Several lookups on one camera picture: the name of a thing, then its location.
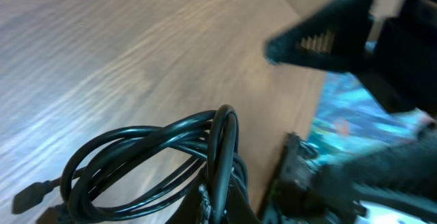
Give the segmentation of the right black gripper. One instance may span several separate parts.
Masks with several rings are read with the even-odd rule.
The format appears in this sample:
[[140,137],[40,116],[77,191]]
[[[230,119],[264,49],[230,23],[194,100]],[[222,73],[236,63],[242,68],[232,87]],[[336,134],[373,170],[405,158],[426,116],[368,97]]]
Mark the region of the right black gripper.
[[[304,21],[266,41],[272,64],[329,72],[365,67],[373,0],[332,0]],[[386,18],[367,69],[356,73],[387,113],[436,114],[436,0],[404,0]]]

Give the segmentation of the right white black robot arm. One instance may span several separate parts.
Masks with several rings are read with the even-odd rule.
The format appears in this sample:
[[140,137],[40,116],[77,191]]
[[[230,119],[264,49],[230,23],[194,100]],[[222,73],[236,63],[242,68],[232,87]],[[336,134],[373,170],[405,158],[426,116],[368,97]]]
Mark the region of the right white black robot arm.
[[266,43],[328,82],[309,137],[286,136],[263,223],[436,222],[436,0],[404,0],[376,34],[373,1],[332,0]]

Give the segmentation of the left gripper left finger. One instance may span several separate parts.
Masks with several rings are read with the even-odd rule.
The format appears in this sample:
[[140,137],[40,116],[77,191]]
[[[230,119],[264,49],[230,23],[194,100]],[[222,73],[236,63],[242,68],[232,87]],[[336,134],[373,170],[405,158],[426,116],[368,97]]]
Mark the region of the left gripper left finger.
[[166,224],[208,224],[212,205],[207,187],[207,177],[201,169],[178,209]]

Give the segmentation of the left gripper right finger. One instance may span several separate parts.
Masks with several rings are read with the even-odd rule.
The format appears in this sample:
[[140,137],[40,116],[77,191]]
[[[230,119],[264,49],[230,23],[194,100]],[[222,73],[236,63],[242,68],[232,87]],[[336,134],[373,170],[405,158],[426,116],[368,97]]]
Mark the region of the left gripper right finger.
[[231,178],[227,196],[227,222],[229,224],[261,224],[233,178]]

